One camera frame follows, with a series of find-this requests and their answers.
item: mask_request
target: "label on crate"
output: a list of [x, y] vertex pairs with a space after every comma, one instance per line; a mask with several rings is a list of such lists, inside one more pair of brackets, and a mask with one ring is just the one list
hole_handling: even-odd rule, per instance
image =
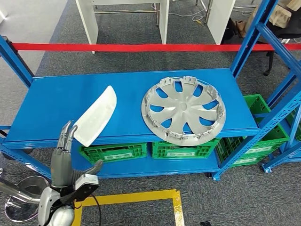
[[258, 153], [258, 152], [265, 152], [265, 151], [269, 151], [272, 148], [272, 146], [269, 147], [260, 147], [260, 148], [252, 148], [246, 152], [246, 154], [250, 154], [250, 153]]
[[167, 157], [194, 157], [195, 152], [168, 152]]
[[105, 156], [105, 160], [115, 160], [115, 159], [124, 159], [124, 158], [130, 158], [133, 157], [131, 152], [130, 153], [124, 153], [124, 154], [115, 154], [115, 155], [107, 155]]
[[253, 161], [256, 161], [256, 159], [257, 158], [237, 160], [233, 165], [241, 164], [241, 163], [247, 163], [247, 162], [253, 162]]

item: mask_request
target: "yellow floor tape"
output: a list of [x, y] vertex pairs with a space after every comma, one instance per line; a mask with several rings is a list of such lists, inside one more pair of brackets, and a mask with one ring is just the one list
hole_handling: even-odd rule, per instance
[[[174, 218], [177, 226], [184, 226], [184, 218], [183, 216], [182, 204], [180, 202], [180, 191], [177, 190], [164, 190], [155, 192], [140, 192], [131, 194], [115, 194], [97, 196], [100, 205], [127, 203], [127, 202], [143, 202], [161, 199], [173, 199]], [[81, 221], [81, 213], [83, 207], [95, 206], [97, 203], [93, 197], [86, 198], [83, 202], [75, 202], [75, 220], [72, 226], [80, 226]]]

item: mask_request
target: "silver hubcap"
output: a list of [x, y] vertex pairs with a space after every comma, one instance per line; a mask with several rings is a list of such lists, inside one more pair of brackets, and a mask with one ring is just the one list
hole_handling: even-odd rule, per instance
[[165, 78], [144, 96], [141, 112], [155, 135], [177, 145], [200, 145], [216, 137], [226, 119], [213, 86], [185, 76]]

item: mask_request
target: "gray carpet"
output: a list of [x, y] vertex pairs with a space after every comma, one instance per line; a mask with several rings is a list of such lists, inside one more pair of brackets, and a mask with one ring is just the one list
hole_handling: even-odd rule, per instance
[[[201, 9], [194, 0], [170, 2], [170, 12], [192, 14]], [[103, 7], [101, 10], [126, 9]], [[149, 8], [149, 4], [131, 8]], [[51, 42], [88, 43], [78, 9], [73, 0], [68, 1]], [[233, 12], [235, 20], [246, 20], [240, 12]], [[97, 15], [99, 43], [160, 43], [159, 31], [151, 14]], [[235, 37], [229, 41], [239, 43]], [[167, 43], [213, 43], [209, 30], [192, 22], [191, 17], [170, 15]], [[299, 52], [294, 52], [298, 59]], [[275, 56], [270, 76], [263, 76], [268, 66], [266, 53], [252, 53], [241, 71], [238, 82], [244, 95], [260, 93], [267, 98], [283, 79], [287, 68]], [[235, 53], [96, 53], [47, 52], [38, 76], [85, 73], [153, 71], [192, 68], [229, 67]], [[32, 155], [49, 165], [51, 149], [36, 149]], [[12, 182], [18, 182], [35, 172], [14, 161], [5, 161], [5, 174]], [[257, 165], [237, 167], [226, 171], [220, 182], [213, 182], [204, 174], [161, 176], [144, 178], [119, 178], [100, 180], [96, 195], [124, 194], [162, 189], [180, 191], [186, 226], [198, 226], [210, 221], [212, 226], [299, 226], [301, 163], [284, 164], [264, 174]], [[3, 205], [5, 196], [0, 195]], [[102, 206], [103, 226], [173, 226], [175, 225], [171, 200]], [[82, 225], [97, 225], [97, 207], [83, 211]], [[36, 220], [26, 224], [8, 221], [0, 214], [0, 225], [36, 225]]]

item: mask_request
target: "red rope barrier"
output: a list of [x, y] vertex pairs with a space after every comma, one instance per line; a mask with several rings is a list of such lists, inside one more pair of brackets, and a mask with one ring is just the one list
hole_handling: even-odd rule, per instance
[[[37, 51], [99, 51], [99, 52], [200, 52], [200, 51], [238, 51], [241, 45], [211, 44], [48, 44], [48, 43], [14, 43], [17, 50]], [[300, 44], [285, 44], [288, 50], [301, 50]], [[253, 51], [273, 50], [269, 44], [256, 44]]]

